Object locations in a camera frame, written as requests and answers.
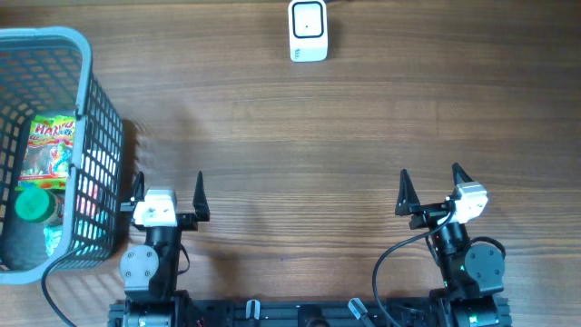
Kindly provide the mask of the green lid jar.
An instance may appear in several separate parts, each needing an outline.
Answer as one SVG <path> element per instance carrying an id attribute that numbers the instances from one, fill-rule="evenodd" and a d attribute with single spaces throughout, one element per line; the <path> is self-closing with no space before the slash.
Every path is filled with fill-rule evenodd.
<path id="1" fill-rule="evenodd" d="M 60 198 L 45 189 L 30 187 L 23 190 L 16 198 L 15 213 L 29 223 L 63 223 L 63 204 Z"/>

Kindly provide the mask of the red orange snack pack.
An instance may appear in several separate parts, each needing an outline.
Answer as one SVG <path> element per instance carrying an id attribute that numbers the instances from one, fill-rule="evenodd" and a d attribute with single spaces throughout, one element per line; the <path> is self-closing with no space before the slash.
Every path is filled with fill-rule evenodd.
<path id="1" fill-rule="evenodd" d="M 76 211 L 79 214 L 94 217 L 99 197 L 99 187 L 94 182 L 85 184 L 76 198 Z"/>

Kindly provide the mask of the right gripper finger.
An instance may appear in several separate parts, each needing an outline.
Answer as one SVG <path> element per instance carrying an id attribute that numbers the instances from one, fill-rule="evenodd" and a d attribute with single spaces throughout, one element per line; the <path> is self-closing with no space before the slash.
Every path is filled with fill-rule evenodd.
<path id="1" fill-rule="evenodd" d="M 459 163 L 452 164 L 452 175 L 454 185 L 473 182 L 473 179 L 465 172 Z"/>
<path id="2" fill-rule="evenodd" d="M 419 210 L 420 201 L 407 169 L 402 169 L 399 179 L 399 195 L 395 207 L 398 216 L 412 215 Z"/>

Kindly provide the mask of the teal wet wipes pack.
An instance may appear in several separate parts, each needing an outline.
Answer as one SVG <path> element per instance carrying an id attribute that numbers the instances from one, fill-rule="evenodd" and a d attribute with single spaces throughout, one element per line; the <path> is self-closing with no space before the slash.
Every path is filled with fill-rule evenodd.
<path id="1" fill-rule="evenodd" d="M 44 244 L 48 256 L 54 254 L 63 235 L 62 225 L 45 226 L 44 228 Z"/>

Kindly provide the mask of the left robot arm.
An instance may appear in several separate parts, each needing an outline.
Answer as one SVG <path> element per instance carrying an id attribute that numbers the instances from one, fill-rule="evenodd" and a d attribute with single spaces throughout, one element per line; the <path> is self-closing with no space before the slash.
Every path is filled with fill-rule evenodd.
<path id="1" fill-rule="evenodd" d="M 121 204 L 121 212 L 131 215 L 131 224 L 145 232 L 144 244 L 128 249 L 120 261 L 120 274 L 126 298 L 110 307 L 110 326 L 203 326 L 203 313 L 190 294 L 177 289 L 180 257 L 188 253 L 182 244 L 182 233 L 194 232 L 198 223 L 211 217 L 198 173 L 191 213 L 177 212 L 173 189 L 145 188 L 144 174 L 139 172 L 131 195 Z"/>

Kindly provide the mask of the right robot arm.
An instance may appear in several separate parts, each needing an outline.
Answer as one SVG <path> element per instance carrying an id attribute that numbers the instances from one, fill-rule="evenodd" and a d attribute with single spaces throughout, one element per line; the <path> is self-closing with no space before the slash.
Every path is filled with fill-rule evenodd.
<path id="1" fill-rule="evenodd" d="M 421 203 L 407 170 L 400 172 L 395 214 L 409 216 L 409 228 L 424 237 L 444 286 L 428 297 L 439 326 L 510 326 L 504 291 L 506 249 L 499 241 L 468 236 L 466 224 L 488 203 L 487 190 L 458 163 L 452 165 L 454 189 L 441 203 Z"/>

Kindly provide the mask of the Haribo gummy candy bag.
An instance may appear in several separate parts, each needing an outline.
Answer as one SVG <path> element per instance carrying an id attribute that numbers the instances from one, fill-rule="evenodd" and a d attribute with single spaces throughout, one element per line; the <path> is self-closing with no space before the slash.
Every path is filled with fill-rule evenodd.
<path id="1" fill-rule="evenodd" d="M 69 178 L 75 118 L 37 115 L 31 123 L 17 190 L 64 190 Z"/>

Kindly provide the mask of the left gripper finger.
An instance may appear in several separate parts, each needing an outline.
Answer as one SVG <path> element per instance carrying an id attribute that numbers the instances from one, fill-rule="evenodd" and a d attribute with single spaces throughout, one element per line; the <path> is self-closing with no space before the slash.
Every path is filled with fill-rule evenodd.
<path id="1" fill-rule="evenodd" d="M 192 199 L 192 206 L 198 222 L 209 222 L 211 211 L 204 191 L 203 174 L 199 171 L 196 178 L 196 185 Z"/>
<path id="2" fill-rule="evenodd" d="M 137 203 L 144 199 L 144 174 L 139 171 L 133 181 L 130 191 L 130 202 Z"/>

